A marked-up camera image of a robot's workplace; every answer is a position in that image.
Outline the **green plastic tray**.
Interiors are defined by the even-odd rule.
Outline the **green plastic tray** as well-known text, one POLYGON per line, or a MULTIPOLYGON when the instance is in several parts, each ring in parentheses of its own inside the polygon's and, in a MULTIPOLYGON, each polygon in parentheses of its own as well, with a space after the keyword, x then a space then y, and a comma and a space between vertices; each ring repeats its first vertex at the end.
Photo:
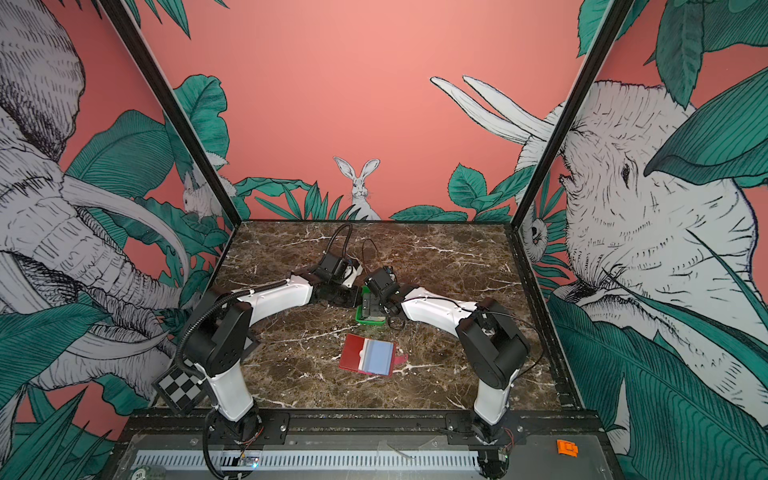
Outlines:
POLYGON ((386 313, 381 309, 378 297, 367 286, 361 289, 355 320, 362 325, 385 325, 386 313))

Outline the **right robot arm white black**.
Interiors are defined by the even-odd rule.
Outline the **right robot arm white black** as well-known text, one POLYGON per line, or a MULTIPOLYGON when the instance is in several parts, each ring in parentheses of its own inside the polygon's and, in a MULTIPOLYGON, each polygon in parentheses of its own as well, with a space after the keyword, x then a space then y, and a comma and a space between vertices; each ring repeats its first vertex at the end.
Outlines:
POLYGON ((453 334, 479 379, 472 428, 485 442, 495 436, 508 410, 511 387, 530 353, 515 318, 496 300, 454 300, 423 287, 400 284, 382 267, 364 280, 390 318, 421 322, 453 334))

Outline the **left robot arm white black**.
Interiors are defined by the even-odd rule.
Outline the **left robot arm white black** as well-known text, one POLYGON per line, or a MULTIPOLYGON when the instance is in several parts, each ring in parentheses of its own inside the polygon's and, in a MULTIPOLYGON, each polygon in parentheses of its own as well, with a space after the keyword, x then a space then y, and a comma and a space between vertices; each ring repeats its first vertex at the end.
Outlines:
POLYGON ((362 273, 358 260, 326 253, 284 280, 231 292, 212 288, 182 330, 174 363, 207 383, 221 417, 239 422, 256 410, 241 370, 252 325, 319 301, 352 308, 359 300, 355 281, 362 273))

